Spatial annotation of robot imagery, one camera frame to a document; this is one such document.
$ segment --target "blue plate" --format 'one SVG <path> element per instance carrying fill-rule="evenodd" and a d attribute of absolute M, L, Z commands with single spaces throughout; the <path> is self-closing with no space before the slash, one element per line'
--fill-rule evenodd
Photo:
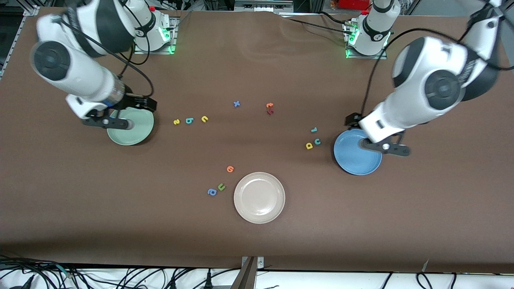
<path fill-rule="evenodd" d="M 368 136 L 363 130 L 349 130 L 340 134 L 334 144 L 334 156 L 339 166 L 350 174 L 367 175 L 382 162 L 382 154 L 365 150 L 359 142 Z"/>

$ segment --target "white floor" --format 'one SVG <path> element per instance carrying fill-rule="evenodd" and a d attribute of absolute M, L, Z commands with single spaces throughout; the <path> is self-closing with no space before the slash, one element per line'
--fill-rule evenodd
<path fill-rule="evenodd" d="M 126 269 L 82 269 L 84 274 L 88 274 L 95 279 L 112 281 L 118 283 L 126 274 Z M 214 269 L 212 274 L 220 272 L 222 269 Z M 161 289 L 164 282 L 169 281 L 173 269 L 166 269 L 165 274 L 156 273 L 148 278 L 144 284 L 148 289 Z M 238 270 L 227 272 L 212 279 L 213 285 L 231 285 Z M 177 289 L 192 289 L 202 282 L 207 274 L 207 269 L 196 269 L 185 274 L 177 281 Z M 13 272 L 0 280 L 0 289 L 8 289 L 14 286 L 21 286 L 31 276 L 30 273 L 23 274 L 21 271 Z M 143 273 L 129 285 L 135 285 L 144 278 L 147 273 Z M 323 288 L 323 289 L 379 289 L 382 287 L 387 273 L 309 273 L 309 272 L 258 272 L 256 289 L 266 289 L 278 285 L 278 289 L 299 289 L 299 288 Z M 450 288 L 453 276 L 451 274 L 427 274 L 434 289 Z M 429 288 L 422 279 L 424 287 Z M 100 283 L 89 283 L 94 289 L 115 289 L 114 285 Z M 79 283 L 81 289 L 86 286 Z M 514 287 L 514 276 L 494 276 L 494 275 L 467 275 L 457 276 L 454 289 L 512 289 Z M 36 275 L 31 289 L 46 289 L 43 279 Z M 66 288 L 75 288 L 70 279 L 66 280 Z M 395 273 L 390 278 L 387 289 L 410 289 L 421 288 L 416 282 L 415 274 Z"/>

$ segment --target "plate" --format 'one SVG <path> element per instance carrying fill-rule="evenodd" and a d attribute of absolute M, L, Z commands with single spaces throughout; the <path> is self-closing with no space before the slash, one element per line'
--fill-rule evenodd
<path fill-rule="evenodd" d="M 354 175 L 367 175 L 380 166 L 381 153 L 359 146 L 360 140 L 367 137 L 366 132 L 357 129 L 345 131 L 337 137 L 334 156 L 343 170 Z"/>
<path fill-rule="evenodd" d="M 154 114 L 147 110 L 139 110 L 127 107 L 120 111 L 118 118 L 129 119 L 134 124 L 130 130 L 107 129 L 111 140 L 122 146 L 133 146 L 147 138 L 154 127 Z"/>
<path fill-rule="evenodd" d="M 263 172 L 246 175 L 234 191 L 235 209 L 243 219 L 254 224 L 273 221 L 284 209 L 285 201 L 280 181 Z"/>

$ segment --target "mounting plate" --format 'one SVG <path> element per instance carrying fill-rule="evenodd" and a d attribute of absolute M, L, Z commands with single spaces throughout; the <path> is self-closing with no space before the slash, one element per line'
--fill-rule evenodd
<path fill-rule="evenodd" d="M 355 30 L 357 29 L 357 26 L 358 26 L 358 23 L 357 23 L 357 18 L 352 18 L 351 20 L 349 21 L 346 21 L 345 24 L 342 24 L 342 27 L 343 27 L 343 31 L 350 31 L 350 32 L 355 32 Z M 383 49 L 375 54 L 375 55 L 362 55 L 360 53 L 358 53 L 355 48 L 353 48 L 352 45 L 350 45 L 350 38 L 354 37 L 355 35 L 352 35 L 352 34 L 345 34 L 344 35 L 344 46 L 345 46 L 345 49 L 346 49 L 346 58 L 359 58 L 359 59 L 387 59 L 387 52 L 385 52 Z"/>
<path fill-rule="evenodd" d="M 180 23 L 180 17 L 166 17 L 164 20 L 167 23 L 164 23 L 162 28 L 171 28 L 170 30 L 170 41 L 165 43 L 160 49 L 155 51 L 150 51 L 150 54 L 159 54 L 159 55 L 170 55 L 175 53 L 175 46 L 177 45 L 177 36 L 178 36 L 178 24 Z M 134 50 L 134 54 L 147 54 L 148 51 L 142 50 L 136 45 L 136 49 Z"/>
<path fill-rule="evenodd" d="M 241 267 L 245 264 L 246 259 L 248 259 L 248 257 L 243 257 L 243 259 L 241 261 Z M 262 268 L 264 268 L 264 256 L 258 256 L 257 257 L 257 269 L 262 269 Z"/>

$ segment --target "black cable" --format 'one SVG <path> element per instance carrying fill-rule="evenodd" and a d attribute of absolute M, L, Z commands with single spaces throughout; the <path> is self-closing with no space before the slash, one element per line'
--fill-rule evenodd
<path fill-rule="evenodd" d="M 162 278 L 164 279 L 164 282 L 162 284 L 161 289 L 164 289 L 164 287 L 166 286 L 166 272 L 164 270 L 162 270 Z"/>
<path fill-rule="evenodd" d="M 0 277 L 0 280 L 2 280 L 5 276 L 7 276 L 7 275 L 11 274 L 12 272 L 15 272 L 15 271 L 18 271 L 18 270 L 19 270 L 19 269 L 13 269 L 13 270 L 11 270 L 11 271 L 7 272 L 5 275 L 3 275 L 2 277 Z"/>
<path fill-rule="evenodd" d="M 137 24 L 139 25 L 139 27 L 143 27 L 143 25 L 141 24 L 141 22 L 139 21 L 139 19 L 137 19 L 136 15 L 132 12 L 132 10 L 130 10 L 129 7 L 125 6 L 125 8 L 130 12 L 130 14 L 132 14 L 132 16 L 134 17 L 134 19 L 137 21 Z M 148 58 L 150 57 L 150 40 L 148 39 L 148 33 L 146 32 L 143 32 L 144 35 L 146 36 L 146 44 L 148 45 L 147 46 L 147 52 L 146 52 L 146 57 L 144 58 L 144 60 L 140 63 L 135 63 L 135 62 L 132 62 L 132 64 L 134 65 L 142 65 L 144 63 L 146 63 L 146 61 L 148 60 Z"/>
<path fill-rule="evenodd" d="M 192 270 L 195 270 L 195 268 L 186 268 L 179 272 L 177 275 L 175 273 L 177 272 L 178 268 L 173 271 L 173 276 L 171 280 L 167 283 L 167 285 L 164 287 L 164 289 L 172 288 L 175 285 L 175 282 L 178 280 L 178 278 L 184 276 L 187 272 L 191 272 Z"/>
<path fill-rule="evenodd" d="M 137 73 L 141 74 L 141 76 L 143 76 L 146 81 L 148 81 L 148 84 L 150 85 L 150 93 L 148 95 L 143 95 L 143 97 L 150 97 L 154 94 L 154 84 L 152 83 L 152 81 L 150 80 L 150 78 L 148 78 L 148 76 L 146 76 L 146 74 L 144 74 L 144 72 L 142 72 L 141 70 L 139 70 L 136 66 L 132 65 L 132 63 L 130 62 L 127 62 L 125 61 L 123 58 L 119 57 L 118 55 L 116 55 L 115 53 L 112 53 L 110 50 L 108 50 L 107 48 L 105 48 L 105 46 L 103 46 L 101 43 L 99 43 L 98 41 L 94 40 L 93 38 L 91 38 L 89 35 L 83 33 L 82 31 L 80 31 L 79 29 L 73 27 L 72 25 L 66 23 L 65 21 L 61 21 L 62 24 L 64 24 L 66 27 L 68 27 L 69 29 L 71 29 L 73 32 L 75 33 L 79 33 L 80 35 L 86 37 L 88 40 L 90 40 L 91 42 L 95 43 L 96 45 L 100 46 L 103 50 L 105 50 L 107 53 L 109 53 L 110 55 L 114 56 L 115 58 L 117 58 L 119 61 L 125 63 L 125 64 L 128 64 L 128 66 L 130 66 L 130 68 L 132 68 L 133 70 L 137 71 Z"/>
<path fill-rule="evenodd" d="M 213 289 L 212 285 L 212 276 L 211 276 L 211 268 L 207 271 L 207 278 L 205 279 L 204 289 Z"/>
<path fill-rule="evenodd" d="M 175 274 L 177 273 L 177 271 L 178 271 L 178 268 L 175 268 L 175 270 L 173 270 L 173 276 L 172 276 L 173 279 L 175 279 Z"/>
<path fill-rule="evenodd" d="M 95 279 L 87 274 L 84 274 L 85 277 L 88 277 L 89 279 L 91 279 L 92 281 L 96 282 L 96 283 L 101 283 L 101 284 L 107 284 L 107 285 L 113 285 L 113 286 L 118 286 L 119 284 L 117 283 L 113 283 L 113 282 L 109 282 L 109 281 L 102 281 L 102 280 L 98 280 L 98 279 Z M 126 285 L 121 285 L 120 288 L 124 288 L 124 289 L 135 289 L 134 287 L 130 287 L 130 286 L 126 286 Z"/>
<path fill-rule="evenodd" d="M 453 287 L 455 286 L 455 281 L 457 281 L 457 273 L 452 273 L 452 275 L 453 280 L 451 281 L 450 289 L 453 289 Z"/>
<path fill-rule="evenodd" d="M 311 26 L 316 26 L 316 27 L 319 27 L 319 28 L 327 29 L 327 30 L 337 31 L 337 32 L 341 32 L 341 33 L 344 33 L 344 34 L 352 34 L 350 31 L 343 31 L 343 30 L 334 29 L 334 28 L 330 28 L 330 27 L 326 27 L 326 26 L 321 26 L 321 25 L 318 25 L 318 24 L 309 23 L 309 22 L 305 22 L 305 21 L 301 21 L 301 20 L 296 20 L 296 19 L 291 19 L 291 18 L 288 18 L 288 19 L 291 20 L 291 21 L 294 21 L 294 22 L 298 22 L 298 23 L 302 23 L 302 24 L 307 24 L 307 25 L 311 25 Z"/>
<path fill-rule="evenodd" d="M 4 271 L 4 270 L 11 270 L 11 269 L 19 270 L 19 269 L 20 269 L 20 267 L 19 267 L 19 266 L 4 267 L 4 268 L 0 268 L 0 271 Z"/>
<path fill-rule="evenodd" d="M 464 40 L 464 38 L 466 37 L 466 35 L 468 35 L 469 31 L 471 30 L 471 25 L 469 25 L 467 28 L 466 28 L 466 31 L 464 31 L 464 33 L 462 34 L 462 36 L 457 40 L 457 43 L 461 43 L 462 40 Z"/>
<path fill-rule="evenodd" d="M 53 289 L 58 289 L 56 287 L 55 283 L 48 276 L 46 276 L 43 272 L 41 272 L 41 270 L 37 269 L 36 267 L 33 267 L 32 265 L 28 265 L 26 263 L 20 262 L 20 260 L 19 260 L 20 258 L 9 258 L 9 259 L 11 259 L 13 262 L 17 263 L 20 267 L 28 269 L 32 272 L 37 273 L 39 276 L 41 276 L 45 280 L 47 289 L 50 289 L 49 285 L 51 285 L 53 287 Z"/>
<path fill-rule="evenodd" d="M 427 289 L 425 286 L 423 286 L 423 285 L 421 284 L 421 281 L 419 280 L 419 276 L 423 276 L 423 277 L 425 278 L 425 280 L 427 281 L 427 283 L 428 283 L 428 287 L 429 287 L 430 289 L 433 289 L 433 288 L 432 288 L 432 284 L 430 284 L 430 281 L 428 280 L 427 275 L 425 275 L 425 273 L 417 273 L 417 274 L 416 274 L 416 281 L 418 282 L 418 284 L 419 284 L 419 286 L 420 286 L 421 288 L 423 288 L 423 289 Z"/>
<path fill-rule="evenodd" d="M 135 273 L 132 277 L 130 277 L 130 279 L 127 279 L 128 278 L 128 275 L 127 275 L 127 278 L 125 278 L 124 282 L 123 282 L 123 286 L 126 286 L 130 283 L 130 281 L 132 281 L 136 276 L 138 276 L 139 274 L 142 274 L 144 271 L 146 270 L 150 270 L 150 268 L 144 268 L 143 270 Z"/>
<path fill-rule="evenodd" d="M 61 274 L 62 274 L 62 272 L 59 272 L 59 277 L 61 277 L 61 280 L 62 280 L 61 285 L 59 285 L 59 289 L 66 289 L 64 282 L 66 281 L 67 277 L 63 278 Z"/>
<path fill-rule="evenodd" d="M 319 11 L 318 14 L 323 14 L 325 15 L 326 17 L 330 18 L 330 20 L 334 21 L 335 23 L 339 23 L 339 24 L 344 24 L 344 21 L 341 21 L 341 20 L 337 20 L 335 19 L 334 17 L 332 17 L 332 15 L 328 14 L 327 12 L 325 11 Z"/>
<path fill-rule="evenodd" d="M 138 282 L 138 283 L 136 283 L 136 285 L 134 285 L 134 288 L 138 288 L 138 287 L 139 287 L 139 285 L 140 285 L 144 280 L 148 279 L 151 275 L 153 275 L 153 274 L 155 274 L 155 273 L 157 273 L 157 272 L 163 271 L 163 270 L 164 270 L 164 268 L 157 269 L 157 270 L 153 271 L 152 273 L 148 274 L 146 277 L 144 277 L 143 279 L 139 280 L 139 282 Z"/>
<path fill-rule="evenodd" d="M 389 282 L 389 279 L 391 278 L 392 275 L 393 275 L 393 272 L 389 272 L 389 275 L 385 279 L 384 284 L 382 285 L 381 289 L 386 289 L 387 282 Z"/>
<path fill-rule="evenodd" d="M 59 276 L 57 276 L 57 274 L 54 271 L 46 270 L 46 269 L 43 269 L 42 272 L 43 271 L 51 273 L 57 279 L 57 285 L 59 285 L 59 289 L 64 285 L 64 279 L 62 279 L 61 274 L 59 274 Z"/>
<path fill-rule="evenodd" d="M 382 50 L 382 52 L 380 53 L 380 56 L 378 57 L 378 59 L 375 61 L 375 64 L 373 65 L 373 68 L 371 69 L 371 73 L 370 73 L 370 78 L 368 79 L 368 86 L 366 88 L 366 93 L 364 94 L 364 100 L 362 101 L 362 106 L 361 106 L 361 109 L 360 109 L 360 114 L 361 115 L 364 115 L 364 111 L 366 109 L 366 103 L 368 101 L 368 97 L 370 95 L 370 88 L 371 88 L 371 80 L 373 79 L 373 75 L 375 74 L 375 70 L 378 66 L 378 62 L 380 62 L 380 58 L 382 58 L 383 54 L 385 53 L 385 51 L 389 48 L 389 46 L 391 46 L 391 44 L 393 44 L 397 39 L 399 39 L 400 37 L 402 37 L 403 35 L 405 34 L 408 34 L 408 33 L 411 33 L 411 32 L 415 32 L 415 31 L 424 31 L 424 32 L 429 32 L 429 33 L 433 33 L 435 35 L 438 35 L 438 36 L 441 36 L 443 38 L 447 38 L 447 39 L 450 39 L 451 41 L 455 42 L 455 43 L 458 43 L 462 46 L 465 46 L 467 49 L 473 51 L 473 49 L 471 49 L 471 47 L 469 47 L 468 45 L 464 44 L 464 43 L 461 43 L 460 40 L 458 39 L 455 39 L 454 37 L 452 36 L 449 36 L 447 34 L 444 34 L 442 32 L 439 32 L 439 31 L 436 31 L 436 30 L 432 30 L 432 29 L 428 29 L 428 28 L 412 28 L 412 29 L 409 29 L 409 30 L 406 30 L 402 33 L 400 33 L 397 37 L 393 38 L 389 43 L 387 43 L 387 45 L 384 47 L 384 49 Z M 490 63 L 488 62 L 487 60 L 485 60 L 482 56 L 480 56 L 479 54 L 476 54 L 477 57 L 479 57 L 481 60 L 483 60 L 485 63 L 487 63 L 487 66 L 493 68 L 493 69 L 496 69 L 496 70 L 499 70 L 499 71 L 507 71 L 507 70 L 512 70 L 514 69 L 514 66 L 511 66 L 511 67 L 498 67 L 497 65 L 493 64 L 493 63 Z"/>
<path fill-rule="evenodd" d="M 216 273 L 216 274 L 212 275 L 212 276 L 211 276 L 211 278 L 214 278 L 214 277 L 216 277 L 216 276 L 218 276 L 218 275 L 220 275 L 220 274 L 226 273 L 226 272 L 228 272 L 228 271 L 234 271 L 234 270 L 239 270 L 239 269 L 241 269 L 241 268 L 227 269 L 227 270 L 225 270 L 225 271 L 221 271 L 221 272 L 219 272 L 219 273 Z M 204 283 L 205 283 L 205 281 L 207 281 L 207 279 L 205 279 L 204 281 L 200 282 L 197 286 L 194 286 L 194 287 L 193 287 L 193 289 L 197 289 L 197 288 L 198 288 L 198 287 L 200 287 L 202 284 L 204 284 Z"/>
<path fill-rule="evenodd" d="M 136 43 L 132 43 L 132 49 L 130 50 L 130 54 L 128 55 L 128 59 L 127 59 L 127 62 L 130 62 L 131 59 L 132 59 L 132 56 L 134 55 L 134 50 L 136 49 Z M 118 74 L 118 78 L 121 79 L 121 77 L 123 77 L 123 74 L 125 73 L 125 70 L 127 69 L 129 65 L 127 63 L 125 63 L 125 67 L 123 67 L 123 70 L 120 72 L 120 74 Z"/>

